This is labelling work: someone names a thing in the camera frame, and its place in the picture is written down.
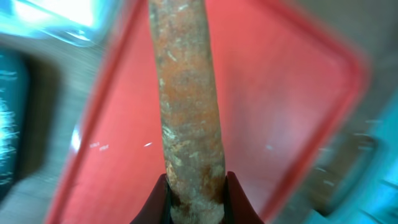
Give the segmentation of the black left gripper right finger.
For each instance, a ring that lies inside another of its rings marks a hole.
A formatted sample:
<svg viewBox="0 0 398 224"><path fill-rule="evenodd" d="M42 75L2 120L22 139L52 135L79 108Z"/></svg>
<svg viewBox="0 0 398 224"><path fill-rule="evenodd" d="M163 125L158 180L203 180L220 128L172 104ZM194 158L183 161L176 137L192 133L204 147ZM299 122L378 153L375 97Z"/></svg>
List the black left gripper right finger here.
<svg viewBox="0 0 398 224"><path fill-rule="evenodd" d="M264 224L246 197L234 172L226 174L223 189L225 224Z"/></svg>

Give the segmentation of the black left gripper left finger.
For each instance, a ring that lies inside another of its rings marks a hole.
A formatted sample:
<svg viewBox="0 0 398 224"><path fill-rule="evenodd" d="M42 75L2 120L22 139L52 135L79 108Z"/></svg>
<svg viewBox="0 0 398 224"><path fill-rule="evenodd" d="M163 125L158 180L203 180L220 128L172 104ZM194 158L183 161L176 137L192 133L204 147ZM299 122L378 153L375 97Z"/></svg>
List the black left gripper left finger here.
<svg viewBox="0 0 398 224"><path fill-rule="evenodd" d="M171 196L167 176L162 174L144 206L130 224L171 224Z"/></svg>

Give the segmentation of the orange carrot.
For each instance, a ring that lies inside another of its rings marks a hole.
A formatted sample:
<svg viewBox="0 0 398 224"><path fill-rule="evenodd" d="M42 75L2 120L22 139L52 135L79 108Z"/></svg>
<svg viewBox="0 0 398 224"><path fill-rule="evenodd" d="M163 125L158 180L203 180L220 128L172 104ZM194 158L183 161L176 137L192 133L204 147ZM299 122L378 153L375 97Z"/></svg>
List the orange carrot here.
<svg viewBox="0 0 398 224"><path fill-rule="evenodd" d="M148 5L171 218L220 223L225 161L205 2Z"/></svg>

